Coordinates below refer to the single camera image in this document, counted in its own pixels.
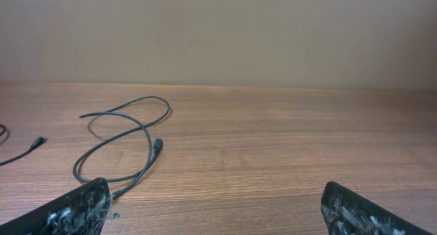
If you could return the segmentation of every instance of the beige wall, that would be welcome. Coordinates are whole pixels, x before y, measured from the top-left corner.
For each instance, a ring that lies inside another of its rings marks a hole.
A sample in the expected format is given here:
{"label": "beige wall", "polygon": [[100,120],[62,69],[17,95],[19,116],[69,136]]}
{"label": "beige wall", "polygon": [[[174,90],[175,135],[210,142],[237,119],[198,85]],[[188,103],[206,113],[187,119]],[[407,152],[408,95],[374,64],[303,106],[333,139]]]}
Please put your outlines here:
{"label": "beige wall", "polygon": [[437,0],[0,0],[0,80],[437,88]]}

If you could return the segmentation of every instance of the cable connector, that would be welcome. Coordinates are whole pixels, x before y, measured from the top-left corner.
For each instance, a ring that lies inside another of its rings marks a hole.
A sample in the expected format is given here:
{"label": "cable connector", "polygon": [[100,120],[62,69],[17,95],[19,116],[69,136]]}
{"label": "cable connector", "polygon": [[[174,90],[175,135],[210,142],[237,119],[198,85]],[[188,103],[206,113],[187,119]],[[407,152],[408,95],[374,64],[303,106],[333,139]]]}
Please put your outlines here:
{"label": "cable connector", "polygon": [[164,142],[160,138],[155,139],[155,144],[153,145],[153,149],[155,150],[155,153],[158,154],[164,146]]}
{"label": "cable connector", "polygon": [[35,139],[35,141],[30,146],[30,148],[36,149],[36,148],[40,147],[40,145],[42,145],[45,141],[46,141],[46,139],[44,138],[44,135],[39,136],[37,139]]}

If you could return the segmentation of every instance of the wood grain surface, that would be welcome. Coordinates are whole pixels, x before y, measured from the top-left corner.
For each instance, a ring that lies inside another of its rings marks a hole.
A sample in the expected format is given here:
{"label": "wood grain surface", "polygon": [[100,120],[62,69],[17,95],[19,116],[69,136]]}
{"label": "wood grain surface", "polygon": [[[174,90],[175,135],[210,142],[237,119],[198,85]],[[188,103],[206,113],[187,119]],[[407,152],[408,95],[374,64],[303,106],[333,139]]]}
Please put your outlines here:
{"label": "wood grain surface", "polygon": [[[320,198],[330,180],[437,233],[436,92],[93,83],[0,83],[10,130],[0,159],[48,137],[0,167],[0,223],[78,187],[75,160],[135,126],[78,116],[152,94],[173,108],[150,128],[164,150],[114,202],[120,217],[103,234],[327,234]],[[122,112],[148,122],[164,110],[145,101]],[[89,157],[82,175],[127,176],[146,156],[136,132]]]}

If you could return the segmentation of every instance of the black wire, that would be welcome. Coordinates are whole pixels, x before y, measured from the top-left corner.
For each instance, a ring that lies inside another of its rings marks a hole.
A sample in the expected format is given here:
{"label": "black wire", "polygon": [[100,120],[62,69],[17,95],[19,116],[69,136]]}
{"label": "black wire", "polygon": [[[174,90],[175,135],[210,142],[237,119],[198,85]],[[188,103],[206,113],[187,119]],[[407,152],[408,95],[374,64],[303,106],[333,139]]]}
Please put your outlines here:
{"label": "black wire", "polygon": [[[2,136],[4,133],[8,133],[8,129],[6,128],[5,125],[1,125],[0,124],[0,128],[1,128],[1,132],[0,132],[0,136]],[[28,150],[26,150],[24,153],[19,154],[18,156],[12,157],[9,160],[6,161],[2,161],[0,162],[0,166],[11,163],[15,160],[18,160],[20,158],[22,158],[23,156],[27,155],[28,153],[32,152],[33,150],[35,150],[36,148],[40,147],[40,145],[42,145],[44,142],[46,141],[45,138],[43,138],[43,136],[38,137],[33,144],[30,146],[30,148]]]}
{"label": "black wire", "polygon": [[35,150],[35,148],[29,148],[29,149],[26,150],[24,153],[19,154],[18,156],[12,157],[12,158],[9,159],[9,160],[6,160],[6,161],[1,162],[1,163],[0,163],[0,166],[5,165],[5,164],[8,164],[8,163],[11,163],[11,162],[13,162],[13,161],[15,161],[15,160],[18,160],[18,159],[22,158],[23,156],[27,155],[28,153],[32,152],[32,150]]}
{"label": "black wire", "polygon": [[[130,104],[132,104],[132,103],[134,103],[134,102],[137,102],[137,101],[139,101],[139,100],[143,100],[143,99],[148,99],[148,98],[159,99],[159,100],[163,101],[163,102],[166,104],[166,106],[167,106],[167,110],[165,111],[165,113],[164,113],[162,116],[160,116],[158,119],[154,120],[153,122],[149,122],[149,123],[147,123],[147,124],[142,124],[139,120],[137,120],[137,119],[135,119],[135,118],[133,118],[133,117],[131,117],[131,116],[129,116],[129,115],[126,115],[126,114],[123,114],[123,113],[114,112],[114,111],[116,111],[116,110],[118,110],[118,109],[121,109],[121,108],[124,108],[124,107],[126,107],[126,106],[128,106],[128,105],[130,105]],[[136,183],[138,183],[139,179],[140,179],[140,178],[143,176],[143,174],[144,174],[144,173],[149,169],[149,167],[152,166],[152,164],[153,164],[154,161],[156,160],[156,157],[158,157],[158,154],[159,154],[160,148],[155,149],[155,153],[154,153],[154,155],[153,155],[153,157],[152,157],[152,140],[150,139],[150,135],[149,135],[149,132],[147,131],[147,127],[149,127],[149,126],[153,126],[153,125],[159,123],[161,120],[163,120],[163,119],[164,119],[164,118],[169,114],[170,110],[171,110],[171,108],[170,108],[170,104],[169,104],[169,103],[168,103],[164,98],[160,98],[160,97],[157,97],[157,96],[146,96],[146,97],[142,97],[142,98],[138,98],[138,99],[132,100],[132,101],[130,101],[130,102],[127,102],[127,103],[125,103],[125,104],[123,104],[123,105],[120,105],[120,106],[118,106],[118,107],[115,107],[115,108],[113,108],[113,109],[109,109],[109,110],[107,110],[107,111],[103,111],[103,112],[95,112],[95,113],[88,113],[88,114],[85,114],[85,115],[81,115],[81,116],[79,116],[79,118],[85,118],[85,117],[95,116],[95,115],[115,115],[115,116],[120,116],[120,117],[123,117],[123,118],[129,119],[129,120],[132,120],[133,122],[137,123],[139,126],[136,127],[136,128],[132,128],[132,129],[130,129],[130,130],[124,131],[124,132],[122,132],[122,133],[120,133],[120,134],[118,134],[118,135],[116,135],[116,136],[114,136],[114,137],[112,137],[112,138],[109,138],[109,139],[107,139],[107,140],[105,140],[105,141],[99,143],[98,145],[94,146],[93,148],[91,148],[90,150],[88,150],[86,153],[84,153],[84,155],[82,155],[82,156],[81,156],[81,157],[76,161],[76,163],[74,164],[74,167],[73,167],[73,176],[74,176],[78,181],[81,181],[81,182],[89,182],[89,181],[91,181],[91,180],[88,180],[88,179],[82,178],[82,177],[80,177],[80,175],[78,175],[78,173],[77,173],[77,167],[78,167],[79,164],[83,163],[83,161],[84,161],[84,160],[85,160],[89,155],[91,155],[93,152],[95,152],[95,151],[96,151],[97,149],[99,149],[100,147],[106,145],[107,143],[110,143],[110,142],[112,142],[112,141],[114,141],[114,140],[116,140],[116,139],[118,139],[118,138],[120,138],[120,137],[123,137],[124,135],[127,135],[127,134],[129,134],[129,133],[133,133],[133,132],[138,131],[138,130],[143,130],[143,132],[145,133],[145,136],[146,136],[146,138],[147,138],[147,143],[148,143],[148,145],[149,145],[149,154],[148,154],[148,156],[147,156],[147,162],[146,162],[146,164],[144,165],[144,168],[143,168],[141,171],[139,171],[139,172],[137,172],[137,173],[135,173],[135,174],[133,174],[133,175],[130,175],[130,176],[121,177],[121,178],[114,178],[114,179],[107,179],[107,182],[118,182],[118,181],[122,181],[122,180],[129,180],[129,179],[131,179],[131,178],[135,178],[135,179],[134,179],[134,180],[133,180],[133,181],[132,181],[128,186],[126,186],[126,187],[124,187],[123,189],[120,189],[120,190],[118,190],[118,191],[116,191],[116,192],[114,192],[114,193],[112,194],[113,199],[119,197],[120,195],[123,195],[126,191],[128,191],[128,190],[131,189],[134,185],[136,185]]]}
{"label": "black wire", "polygon": [[2,124],[0,124],[0,128],[1,128],[0,136],[2,136],[4,133],[6,133],[6,131],[7,131],[8,129],[6,128],[5,125],[2,125]]}

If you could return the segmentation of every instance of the black object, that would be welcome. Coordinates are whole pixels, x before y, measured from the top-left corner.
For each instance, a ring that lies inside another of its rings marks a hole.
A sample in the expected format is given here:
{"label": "black object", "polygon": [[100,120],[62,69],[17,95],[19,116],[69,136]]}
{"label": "black object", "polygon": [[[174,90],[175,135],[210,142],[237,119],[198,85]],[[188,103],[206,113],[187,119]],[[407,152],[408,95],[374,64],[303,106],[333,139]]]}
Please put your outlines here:
{"label": "black object", "polygon": [[[137,102],[137,101],[140,101],[140,100],[143,100],[143,99],[148,99],[148,98],[155,98],[155,99],[158,99],[158,100],[161,100],[162,102],[164,102],[165,103],[165,105],[167,106],[167,110],[165,111],[165,113],[162,115],[162,116],[160,116],[158,119],[156,119],[156,120],[154,120],[153,122],[149,122],[149,123],[141,123],[139,120],[137,120],[137,119],[135,119],[135,118],[133,118],[133,117],[131,117],[131,116],[129,116],[129,115],[126,115],[126,114],[123,114],[123,113],[118,113],[118,112],[114,112],[114,111],[116,111],[116,110],[118,110],[118,109],[122,109],[122,108],[124,108],[124,107],[127,107],[128,105],[130,105],[130,104],[132,104],[132,103],[134,103],[134,102]],[[147,162],[146,162],[146,164],[144,165],[144,167],[143,167],[143,169],[141,170],[141,171],[139,171],[139,172],[137,172],[137,173],[135,173],[135,174],[133,174],[133,175],[130,175],[130,176],[126,176],[126,177],[121,177],[121,178],[116,178],[116,179],[107,179],[107,182],[118,182],[118,181],[123,181],[123,180],[129,180],[129,179],[131,179],[131,178],[134,178],[134,180],[128,185],[128,186],[126,186],[126,187],[124,187],[123,189],[120,189],[120,190],[118,190],[118,191],[115,191],[114,193],[113,193],[113,195],[112,195],[112,198],[113,199],[115,199],[115,198],[117,198],[117,197],[119,197],[120,195],[123,195],[123,193],[125,193],[126,191],[128,191],[129,189],[131,189],[134,185],[136,185],[136,183],[138,183],[138,181],[139,181],[139,179],[143,176],[143,174],[149,169],[149,167],[150,166],[152,166],[152,164],[155,162],[155,160],[156,160],[156,158],[158,157],[158,155],[159,155],[159,152],[161,151],[161,149],[163,148],[163,141],[162,141],[162,139],[156,139],[155,140],[155,146],[154,146],[154,154],[153,154],[153,157],[152,157],[152,151],[153,151],[153,148],[152,148],[152,140],[150,139],[150,135],[149,135],[149,132],[147,131],[147,127],[149,127],[149,126],[153,126],[153,125],[155,125],[155,124],[157,124],[157,123],[159,123],[159,122],[161,122],[169,113],[170,113],[170,110],[171,110],[171,108],[170,108],[170,104],[164,99],[164,98],[160,98],[160,97],[157,97],[157,96],[146,96],[146,97],[142,97],[142,98],[138,98],[138,99],[135,99],[135,100],[132,100],[132,101],[130,101],[130,102],[127,102],[127,103],[125,103],[125,104],[123,104],[123,105],[120,105],[120,106],[118,106],[118,107],[115,107],[115,108],[113,108],[113,109],[109,109],[109,110],[107,110],[107,111],[103,111],[103,112],[95,112],[95,113],[88,113],[88,114],[86,114],[86,115],[81,115],[81,116],[79,116],[79,118],[85,118],[85,117],[89,117],[89,116],[95,116],[95,115],[116,115],[116,116],[120,116],[120,117],[123,117],[123,118],[126,118],[126,119],[129,119],[129,120],[132,120],[133,122],[135,122],[135,123],[137,123],[139,126],[138,127],[136,127],[136,128],[132,128],[132,129],[130,129],[130,130],[127,130],[127,131],[124,131],[124,132],[122,132],[122,133],[120,133],[120,134],[118,134],[118,135],[116,135],[116,136],[114,136],[114,137],[112,137],[112,138],[110,138],[110,139],[107,139],[107,140],[105,140],[105,141],[103,141],[103,142],[101,142],[101,143],[99,143],[98,145],[96,145],[96,146],[94,146],[93,148],[91,148],[90,150],[88,150],[86,153],[84,153],[84,155],[82,155],[77,161],[76,161],[76,163],[74,164],[74,167],[73,167],[73,176],[78,180],[78,181],[81,181],[81,182],[89,182],[89,181],[91,181],[91,180],[88,180],[88,179],[85,179],[85,178],[82,178],[82,177],[80,177],[80,175],[77,173],[77,167],[79,166],[79,164],[81,164],[90,154],[92,154],[93,152],[95,152],[97,149],[99,149],[100,147],[102,147],[102,146],[104,146],[104,145],[106,145],[107,143],[110,143],[110,142],[112,142],[113,140],[116,140],[116,139],[118,139],[118,138],[120,138],[120,137],[123,137],[124,135],[127,135],[127,134],[129,134],[129,133],[133,133],[133,132],[135,132],[135,131],[138,131],[138,130],[142,130],[144,133],[145,133],[145,136],[146,136],[146,138],[147,138],[147,142],[148,142],[148,144],[149,144],[149,150],[148,150],[148,152],[149,152],[149,154],[148,154],[148,156],[147,156]]]}
{"label": "black object", "polygon": [[432,235],[336,182],[326,184],[321,209],[330,235]]}
{"label": "black object", "polygon": [[[0,136],[2,136],[4,133],[8,133],[8,129],[6,128],[6,126],[4,125],[0,125]],[[35,150],[36,148],[40,147],[47,139],[44,138],[44,136],[39,136],[37,139],[35,139],[35,141],[32,143],[32,145],[30,146],[30,148],[28,150],[26,150],[24,153],[19,154],[18,156],[12,157],[9,160],[0,162],[0,166],[11,163],[15,160],[18,160],[20,158],[22,158],[23,156],[27,155],[28,153],[32,152],[33,150]]]}
{"label": "black object", "polygon": [[107,181],[87,184],[3,225],[2,235],[99,235],[111,207]]}

